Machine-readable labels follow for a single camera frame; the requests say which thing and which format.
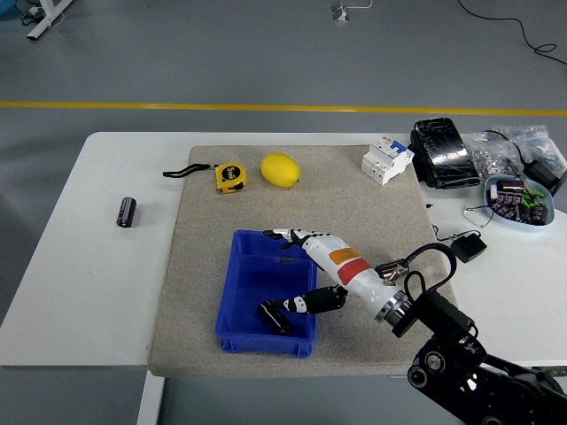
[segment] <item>white table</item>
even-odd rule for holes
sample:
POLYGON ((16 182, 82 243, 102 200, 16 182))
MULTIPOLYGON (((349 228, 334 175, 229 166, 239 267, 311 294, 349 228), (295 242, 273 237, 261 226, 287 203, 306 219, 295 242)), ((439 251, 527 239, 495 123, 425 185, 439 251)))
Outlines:
MULTIPOLYGON (((370 144, 377 134, 98 133, 86 141, 0 328, 2 366, 145 366, 190 148, 215 144, 370 144), (123 197, 135 226, 119 228, 123 197)), ((402 143, 408 135, 395 135, 402 143)), ((439 235, 474 227, 462 210, 482 190, 434 190, 439 235)), ((567 215, 525 233, 493 222, 488 245, 452 280, 459 307, 493 355, 523 366, 567 365, 561 329, 567 215)))

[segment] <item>yellow tape measure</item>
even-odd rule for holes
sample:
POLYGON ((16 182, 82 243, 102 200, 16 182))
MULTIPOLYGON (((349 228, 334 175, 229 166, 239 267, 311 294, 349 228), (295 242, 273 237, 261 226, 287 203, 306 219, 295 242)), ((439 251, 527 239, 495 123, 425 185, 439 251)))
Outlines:
POLYGON ((216 175, 216 190, 219 193, 238 192, 246 185, 246 169, 236 162, 217 166, 214 173, 216 175))

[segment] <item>blue plastic bin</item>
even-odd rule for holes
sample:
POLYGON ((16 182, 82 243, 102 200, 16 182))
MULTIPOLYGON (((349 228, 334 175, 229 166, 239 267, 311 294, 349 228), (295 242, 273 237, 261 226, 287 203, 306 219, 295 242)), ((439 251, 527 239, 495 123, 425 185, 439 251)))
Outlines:
POLYGON ((3 15, 16 4, 15 0, 0 0, 0 15, 3 15))
POLYGON ((215 333, 226 352, 255 351, 306 358, 316 338, 315 316, 283 312, 293 331, 276 335, 258 313, 266 299, 293 298, 317 287, 317 267, 298 246, 289 250, 259 231, 237 230, 215 333))

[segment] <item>lemon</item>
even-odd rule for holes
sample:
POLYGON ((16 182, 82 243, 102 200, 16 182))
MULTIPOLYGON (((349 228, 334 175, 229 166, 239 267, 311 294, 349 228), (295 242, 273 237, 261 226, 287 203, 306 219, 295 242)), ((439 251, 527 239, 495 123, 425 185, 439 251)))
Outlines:
POLYGON ((293 158, 284 153, 267 155, 260 165, 264 178, 280 188, 290 188, 301 178, 301 170, 293 158))

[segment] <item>plastic bag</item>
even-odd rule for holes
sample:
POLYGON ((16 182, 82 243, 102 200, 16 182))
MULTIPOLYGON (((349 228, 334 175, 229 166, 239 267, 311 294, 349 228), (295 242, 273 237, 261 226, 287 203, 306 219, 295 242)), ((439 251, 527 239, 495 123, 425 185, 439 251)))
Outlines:
POLYGON ((561 176, 565 171, 564 158, 548 134, 547 126, 494 126, 496 131, 506 135, 522 152, 524 162, 530 163, 538 160, 549 171, 561 176))
POLYGON ((512 175, 507 158, 519 162, 519 155, 514 145, 493 133, 484 131, 472 133, 470 139, 465 141, 465 146, 477 169, 478 177, 483 182, 497 174, 512 175))
POLYGON ((521 164, 529 164, 537 159, 558 177, 565 171, 567 163, 549 137, 546 126, 499 125, 493 126, 492 130, 502 133, 509 141, 490 131, 472 133, 465 141, 482 181, 496 174, 513 175, 507 158, 520 169, 521 164))

